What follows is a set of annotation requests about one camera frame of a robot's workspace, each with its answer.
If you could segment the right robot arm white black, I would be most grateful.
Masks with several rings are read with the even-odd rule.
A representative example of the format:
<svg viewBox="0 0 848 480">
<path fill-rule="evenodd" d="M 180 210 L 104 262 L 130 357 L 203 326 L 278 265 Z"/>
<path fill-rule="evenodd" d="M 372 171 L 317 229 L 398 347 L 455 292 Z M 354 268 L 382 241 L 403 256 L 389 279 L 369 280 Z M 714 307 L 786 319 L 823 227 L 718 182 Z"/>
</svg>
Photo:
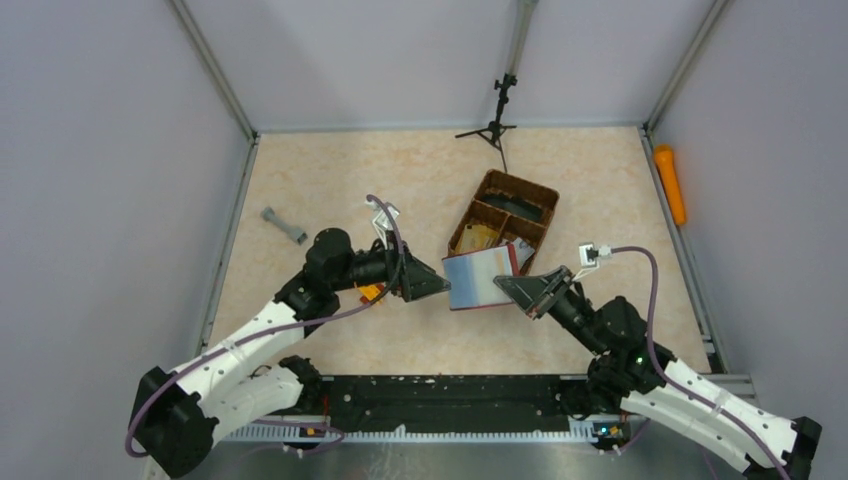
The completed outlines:
<svg viewBox="0 0 848 480">
<path fill-rule="evenodd" d="M 565 267 L 540 276 L 498 276 L 494 283 L 529 318 L 550 317 L 594 354 L 586 381 L 594 409 L 659 423 L 747 479 L 809 478 L 819 423 L 762 410 L 649 343 L 646 320 L 625 297 L 594 308 Z"/>
</svg>

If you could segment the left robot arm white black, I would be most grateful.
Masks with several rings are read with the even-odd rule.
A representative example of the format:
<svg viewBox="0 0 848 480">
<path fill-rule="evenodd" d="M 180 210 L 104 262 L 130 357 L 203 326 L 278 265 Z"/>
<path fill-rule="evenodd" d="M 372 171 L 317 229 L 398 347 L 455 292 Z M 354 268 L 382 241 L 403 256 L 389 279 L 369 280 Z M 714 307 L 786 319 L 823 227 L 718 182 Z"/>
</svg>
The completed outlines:
<svg viewBox="0 0 848 480">
<path fill-rule="evenodd" d="M 150 456 L 169 477 L 180 478 L 231 432 L 277 410 L 314 410 L 321 388 L 306 360 L 255 372 L 319 325 L 343 318 L 339 292 L 374 284 L 406 302 L 450 288 L 394 233 L 368 250 L 354 250 L 346 231 L 319 232 L 301 271 L 240 329 L 193 360 L 170 370 L 155 367 L 141 378 L 125 439 L 128 454 Z"/>
</svg>

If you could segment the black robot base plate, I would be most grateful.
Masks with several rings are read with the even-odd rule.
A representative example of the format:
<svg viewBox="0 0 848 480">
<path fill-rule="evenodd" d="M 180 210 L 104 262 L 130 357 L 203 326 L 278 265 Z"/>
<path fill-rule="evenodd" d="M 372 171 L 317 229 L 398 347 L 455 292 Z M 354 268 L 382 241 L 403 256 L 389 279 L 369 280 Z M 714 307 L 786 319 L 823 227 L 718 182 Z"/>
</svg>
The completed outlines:
<svg viewBox="0 0 848 480">
<path fill-rule="evenodd" d="M 315 417 L 345 433 L 565 431 L 574 422 L 615 422 L 612 404 L 591 400 L 582 376 L 337 375 L 312 383 L 284 417 Z"/>
</svg>

